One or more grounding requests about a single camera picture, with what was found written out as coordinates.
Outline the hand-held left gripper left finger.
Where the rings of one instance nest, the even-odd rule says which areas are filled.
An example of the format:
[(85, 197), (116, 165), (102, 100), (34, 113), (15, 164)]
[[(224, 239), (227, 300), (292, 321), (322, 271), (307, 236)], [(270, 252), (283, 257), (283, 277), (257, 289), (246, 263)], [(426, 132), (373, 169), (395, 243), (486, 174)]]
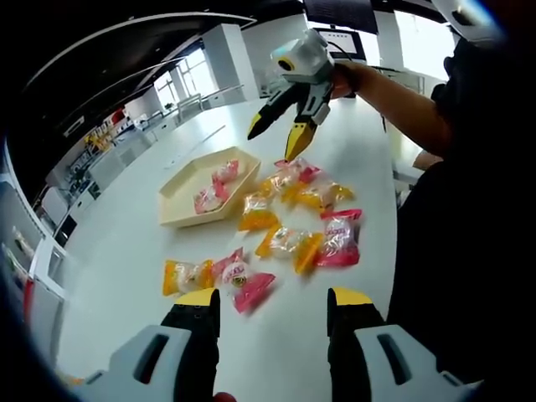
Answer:
[(211, 401), (219, 363), (220, 295), (179, 297), (159, 325), (143, 328), (79, 385), (82, 401)]

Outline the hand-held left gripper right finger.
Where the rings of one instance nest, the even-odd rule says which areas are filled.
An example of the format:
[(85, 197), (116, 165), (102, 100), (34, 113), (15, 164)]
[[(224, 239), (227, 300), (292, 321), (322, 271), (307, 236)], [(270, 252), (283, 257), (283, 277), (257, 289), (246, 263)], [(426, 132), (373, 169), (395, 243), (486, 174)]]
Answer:
[(327, 361), (333, 401), (468, 401), (473, 386), (436, 367), (436, 356), (402, 327), (385, 323), (371, 299), (327, 291)]

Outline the person's right hand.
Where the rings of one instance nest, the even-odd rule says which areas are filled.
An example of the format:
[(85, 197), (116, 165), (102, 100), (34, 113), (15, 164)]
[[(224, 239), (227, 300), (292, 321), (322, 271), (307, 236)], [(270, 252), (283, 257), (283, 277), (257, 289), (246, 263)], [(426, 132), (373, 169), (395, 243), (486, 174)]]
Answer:
[(350, 61), (337, 62), (332, 71), (333, 99), (354, 98), (359, 88), (358, 65)]

